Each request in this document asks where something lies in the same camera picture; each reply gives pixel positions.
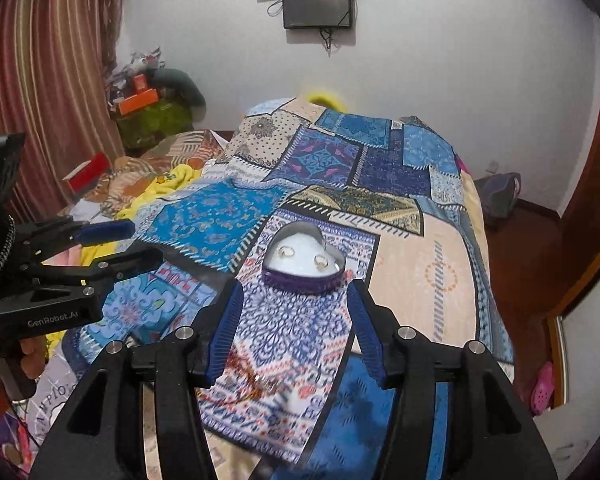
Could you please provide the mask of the orange box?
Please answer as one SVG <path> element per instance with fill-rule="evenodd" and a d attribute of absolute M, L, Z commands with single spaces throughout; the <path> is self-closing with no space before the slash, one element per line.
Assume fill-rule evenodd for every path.
<path fill-rule="evenodd" d="M 159 93 L 156 89 L 147 89 L 135 93 L 118 103 L 118 111 L 122 116 L 129 115 L 141 108 L 155 104 L 159 101 Z"/>

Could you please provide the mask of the red striped curtain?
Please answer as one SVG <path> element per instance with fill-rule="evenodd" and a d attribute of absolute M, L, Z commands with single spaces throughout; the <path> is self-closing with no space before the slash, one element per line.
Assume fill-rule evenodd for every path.
<path fill-rule="evenodd" d="M 106 80 L 117 65 L 122 0 L 0 0 L 0 134 L 26 136 L 8 209 L 19 223 L 68 206 L 64 177 L 123 154 Z"/>

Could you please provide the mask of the yellow cloth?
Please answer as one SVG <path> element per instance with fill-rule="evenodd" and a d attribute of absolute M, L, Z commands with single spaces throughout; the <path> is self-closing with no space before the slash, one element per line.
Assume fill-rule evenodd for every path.
<path fill-rule="evenodd" d="M 171 195 L 172 193 L 185 188 L 202 175 L 201 169 L 195 169 L 188 165 L 178 165 L 173 168 L 166 176 L 156 177 L 150 182 L 145 191 L 126 208 L 119 211 L 116 215 L 117 220 L 133 220 L 140 208 L 153 203 L 160 197 Z M 51 266 L 88 266 L 96 258 L 111 256 L 117 247 L 117 242 L 100 244 L 93 247 L 74 246 L 60 254 L 53 256 L 45 261 L 45 264 Z M 122 338 L 132 330 L 135 325 L 143 323 L 145 316 L 140 312 L 140 292 L 135 288 L 146 282 L 146 278 L 137 276 L 129 281 L 124 281 L 116 285 L 112 298 L 114 302 L 108 302 L 104 309 L 104 317 L 96 324 L 104 330 L 104 337 L 117 338 L 117 330 L 121 330 Z"/>

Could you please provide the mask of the green covered side table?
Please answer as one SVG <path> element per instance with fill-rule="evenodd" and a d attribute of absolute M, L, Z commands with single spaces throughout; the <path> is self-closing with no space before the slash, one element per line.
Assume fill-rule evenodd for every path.
<path fill-rule="evenodd" d="M 189 131 L 192 111 L 178 101 L 160 100 L 125 116 L 116 123 L 127 152 L 143 152 L 154 148 L 168 136 Z"/>

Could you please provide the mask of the red flat box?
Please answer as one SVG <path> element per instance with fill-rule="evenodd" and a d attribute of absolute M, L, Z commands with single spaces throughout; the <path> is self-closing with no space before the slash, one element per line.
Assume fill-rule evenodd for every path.
<path fill-rule="evenodd" d="M 62 180 L 75 196 L 86 193 L 97 184 L 99 178 L 110 169 L 109 158 L 104 153 L 96 153 L 91 159 L 81 162 Z"/>

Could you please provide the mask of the yellow round object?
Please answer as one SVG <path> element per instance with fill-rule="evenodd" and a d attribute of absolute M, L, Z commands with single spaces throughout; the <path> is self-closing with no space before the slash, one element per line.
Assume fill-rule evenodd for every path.
<path fill-rule="evenodd" d="M 326 90 L 315 90 L 306 94 L 306 100 L 314 105 L 334 110 L 338 113 L 347 113 L 348 109 L 343 100 L 335 93 Z"/>

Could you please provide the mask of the dark bag on floor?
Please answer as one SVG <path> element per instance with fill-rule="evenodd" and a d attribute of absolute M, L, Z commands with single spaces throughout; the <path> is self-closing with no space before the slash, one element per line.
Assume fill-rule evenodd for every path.
<path fill-rule="evenodd" d="M 507 219 L 521 191 L 521 175 L 516 172 L 492 174 L 475 180 L 484 218 L 489 222 Z"/>

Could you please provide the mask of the purple heart-shaped tin box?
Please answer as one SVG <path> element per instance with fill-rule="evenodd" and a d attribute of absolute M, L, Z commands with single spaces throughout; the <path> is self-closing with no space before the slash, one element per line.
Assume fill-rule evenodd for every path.
<path fill-rule="evenodd" d="M 326 242 L 316 224 L 294 221 L 280 228 L 268 243 L 262 280 L 283 292 L 326 294 L 339 286 L 346 262 L 344 253 Z"/>

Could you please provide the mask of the blue patchwork bedspread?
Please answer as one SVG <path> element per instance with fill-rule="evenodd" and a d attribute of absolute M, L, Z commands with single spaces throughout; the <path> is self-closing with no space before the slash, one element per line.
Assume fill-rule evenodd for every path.
<path fill-rule="evenodd" d="M 223 375 L 198 394 L 222 479 L 370 476 L 392 395 L 358 354 L 346 301 L 356 278 L 430 340 L 479 339 L 514 369 L 474 182 L 416 117 L 265 102 L 200 181 L 173 170 L 130 216 L 166 260 L 117 284 L 100 322 L 62 336 L 28 408 L 36 440 L 107 342 L 169 335 L 229 276 L 244 288 L 242 318 Z"/>

